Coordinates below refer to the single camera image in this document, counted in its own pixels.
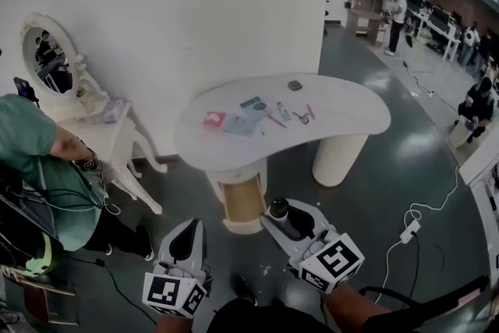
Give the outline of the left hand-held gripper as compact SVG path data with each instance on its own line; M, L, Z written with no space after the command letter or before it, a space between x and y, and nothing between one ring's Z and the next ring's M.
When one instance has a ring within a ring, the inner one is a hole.
M198 218L184 221L161 241L158 260L143 281L142 303L159 314L194 318L211 294L206 232Z

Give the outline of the blue packets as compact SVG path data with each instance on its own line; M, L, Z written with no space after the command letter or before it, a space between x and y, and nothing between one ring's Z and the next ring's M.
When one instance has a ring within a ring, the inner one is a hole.
M222 130L236 136L251 138L255 132L256 125L252 119L242 115L227 114Z

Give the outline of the red packet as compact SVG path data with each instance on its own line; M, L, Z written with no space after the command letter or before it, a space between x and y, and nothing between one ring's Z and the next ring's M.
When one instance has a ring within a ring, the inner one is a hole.
M223 130L227 114L225 112L207 112L203 127L212 130Z

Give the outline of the dark rectangular strip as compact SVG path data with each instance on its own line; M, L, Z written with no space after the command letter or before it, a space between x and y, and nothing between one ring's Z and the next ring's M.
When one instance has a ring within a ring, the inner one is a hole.
M253 97L248 101L244 101L243 103L241 103L240 107L242 109L260 111L264 110L267 106L259 97Z

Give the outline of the person's left forearm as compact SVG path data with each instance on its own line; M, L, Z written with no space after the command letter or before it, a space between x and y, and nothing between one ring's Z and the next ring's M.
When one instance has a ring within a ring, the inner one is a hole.
M193 319L163 315L158 319L153 333L192 333L192 326Z

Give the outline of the person's black shoe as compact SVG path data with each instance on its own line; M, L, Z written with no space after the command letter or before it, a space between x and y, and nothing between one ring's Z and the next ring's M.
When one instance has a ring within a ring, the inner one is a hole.
M257 305L257 298L243 275L231 274L230 287L236 298L247 300L254 306Z

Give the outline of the person's black clothing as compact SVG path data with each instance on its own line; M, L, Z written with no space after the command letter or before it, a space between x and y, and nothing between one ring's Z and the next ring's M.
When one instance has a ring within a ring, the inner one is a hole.
M236 298L214 315L206 333L334 333L324 323L284 305L255 306Z

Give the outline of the ornate white vanity with mirror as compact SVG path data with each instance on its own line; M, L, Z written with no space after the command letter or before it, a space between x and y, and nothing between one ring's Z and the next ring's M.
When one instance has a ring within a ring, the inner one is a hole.
M166 173L167 165L154 158L148 139L139 132L126 105L115 123L101 123L100 114L113 101L88 72L86 59L73 46L65 30L49 16L32 12L23 19L19 39L26 75L41 99L41 107L61 127L78 136L99 157L115 186L134 200L142 200L155 214L162 206L141 186L141 173L133 164L139 147L150 166ZM83 87L85 94L77 97Z

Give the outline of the purple packets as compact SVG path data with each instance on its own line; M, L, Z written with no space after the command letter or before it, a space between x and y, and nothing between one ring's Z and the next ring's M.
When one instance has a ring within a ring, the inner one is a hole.
M121 117L126 102L122 99L109 101L100 114L101 123L115 123Z

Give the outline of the wooden chair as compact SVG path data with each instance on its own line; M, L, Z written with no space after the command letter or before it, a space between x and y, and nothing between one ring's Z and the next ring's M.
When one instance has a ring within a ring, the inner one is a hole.
M67 289L59 289L47 283L36 282L19 275L12 268L0 266L3 278L15 282L23 287L23 303L26 311L38 321L44 324L57 324L78 327L79 321L64 321L59 314L50 311L49 294L57 294L75 299L76 294Z

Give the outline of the grey and black equipment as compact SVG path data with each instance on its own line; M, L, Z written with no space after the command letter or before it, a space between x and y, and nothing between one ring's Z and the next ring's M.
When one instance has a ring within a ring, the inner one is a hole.
M419 333L425 323L458 310L480 296L490 286L490 278L484 275L441 297L421 303L391 289L367 286L359 293L375 292L398 300L406 308L370 317L362 326L361 333Z

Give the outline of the white stool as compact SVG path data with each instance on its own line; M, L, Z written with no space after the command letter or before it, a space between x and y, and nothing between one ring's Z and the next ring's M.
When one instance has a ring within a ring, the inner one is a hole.
M462 146L471 137L474 129L474 121L461 116L449 135L450 144L455 148Z

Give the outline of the white cabinet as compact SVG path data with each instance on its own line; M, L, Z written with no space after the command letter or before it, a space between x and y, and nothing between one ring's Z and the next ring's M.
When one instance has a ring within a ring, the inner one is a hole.
M476 151L459 169L471 189L486 237L492 282L499 279L499 155L479 161Z

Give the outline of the wooden shelf desk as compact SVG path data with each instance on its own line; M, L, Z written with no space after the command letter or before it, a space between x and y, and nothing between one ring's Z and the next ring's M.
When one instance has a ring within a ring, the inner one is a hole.
M345 28L354 36L365 35L373 46L384 40L386 19L383 17L385 0L347 0Z

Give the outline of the row of office desks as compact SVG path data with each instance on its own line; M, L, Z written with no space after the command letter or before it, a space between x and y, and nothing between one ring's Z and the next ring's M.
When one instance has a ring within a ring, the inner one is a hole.
M437 36L443 42L442 60L452 62L460 40L458 29L451 21L451 16L438 6L431 6L426 0L407 0L410 27L415 30L417 40L422 40L424 33L432 39Z

